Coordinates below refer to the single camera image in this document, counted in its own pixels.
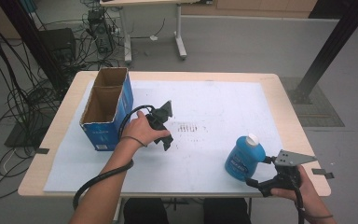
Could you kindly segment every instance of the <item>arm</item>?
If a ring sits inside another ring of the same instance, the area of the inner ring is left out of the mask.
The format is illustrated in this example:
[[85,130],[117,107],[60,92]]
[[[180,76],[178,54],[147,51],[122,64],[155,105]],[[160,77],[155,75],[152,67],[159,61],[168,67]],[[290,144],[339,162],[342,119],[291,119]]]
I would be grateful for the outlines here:
[[[150,128],[142,111],[137,112],[138,119],[133,119],[123,132],[123,136],[131,136],[148,145],[155,139],[165,137],[169,131],[156,131]],[[101,173],[126,165],[142,145],[137,141],[124,138],[116,146],[115,151]],[[111,223],[116,212],[121,187],[126,172],[113,175],[93,185],[75,210],[70,223]]]
[[[322,201],[321,197],[319,197],[316,192],[316,189],[305,172],[304,167],[301,165],[297,167],[301,176],[300,191],[305,208],[305,219],[311,224],[337,224],[324,204],[324,201]],[[296,194],[292,190],[272,189],[271,194],[296,202]]]

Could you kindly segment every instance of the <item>white paper sheet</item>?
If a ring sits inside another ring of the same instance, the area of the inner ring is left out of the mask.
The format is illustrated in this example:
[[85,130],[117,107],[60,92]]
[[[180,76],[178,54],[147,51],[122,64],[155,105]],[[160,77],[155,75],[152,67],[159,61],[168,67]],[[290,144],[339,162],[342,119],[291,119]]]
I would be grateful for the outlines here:
[[[141,148],[128,171],[123,193],[230,194],[257,192],[230,176],[227,156],[238,137],[258,136],[269,156],[282,149],[281,139],[258,83],[216,81],[132,81],[134,107],[160,107],[172,101],[173,117],[165,126],[173,142]],[[79,126],[90,94],[89,84],[53,163],[45,191],[77,191],[96,176],[111,152],[93,149]],[[253,178],[276,175],[273,165],[259,163]]]

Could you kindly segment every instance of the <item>blue plastic bottle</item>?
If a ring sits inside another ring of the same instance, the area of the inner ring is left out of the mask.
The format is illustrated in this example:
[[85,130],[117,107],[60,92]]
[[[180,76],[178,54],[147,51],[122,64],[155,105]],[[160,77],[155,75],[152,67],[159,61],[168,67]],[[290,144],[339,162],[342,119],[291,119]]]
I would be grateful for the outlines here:
[[248,136],[241,136],[236,142],[226,160],[226,170],[229,174],[245,181],[255,173],[257,164],[266,158],[264,148],[259,144],[258,138],[249,133]]

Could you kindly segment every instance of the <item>cardboard box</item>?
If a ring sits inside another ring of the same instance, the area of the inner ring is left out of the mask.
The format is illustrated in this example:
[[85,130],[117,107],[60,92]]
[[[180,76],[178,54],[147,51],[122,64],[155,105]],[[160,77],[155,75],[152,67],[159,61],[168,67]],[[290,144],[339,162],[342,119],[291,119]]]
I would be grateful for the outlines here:
[[103,68],[95,78],[80,126],[98,151],[112,151],[118,129],[132,110],[133,96],[127,68]]

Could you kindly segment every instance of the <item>bottle cap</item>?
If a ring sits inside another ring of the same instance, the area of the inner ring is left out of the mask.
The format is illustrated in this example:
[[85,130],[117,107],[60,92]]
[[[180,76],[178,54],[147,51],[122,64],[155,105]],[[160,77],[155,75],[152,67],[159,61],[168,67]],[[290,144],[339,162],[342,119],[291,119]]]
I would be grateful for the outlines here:
[[248,136],[246,136],[246,144],[250,147],[257,147],[259,144],[257,136],[249,133]]

